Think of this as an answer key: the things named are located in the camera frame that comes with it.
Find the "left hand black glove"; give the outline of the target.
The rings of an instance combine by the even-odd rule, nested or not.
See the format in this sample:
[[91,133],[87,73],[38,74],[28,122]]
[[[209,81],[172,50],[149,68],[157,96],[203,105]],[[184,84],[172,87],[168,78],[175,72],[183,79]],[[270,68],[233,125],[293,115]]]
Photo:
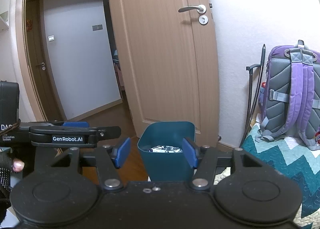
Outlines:
[[20,173],[24,169],[24,162],[13,157],[10,151],[1,152],[1,222],[7,215],[10,207],[10,176],[11,173]]

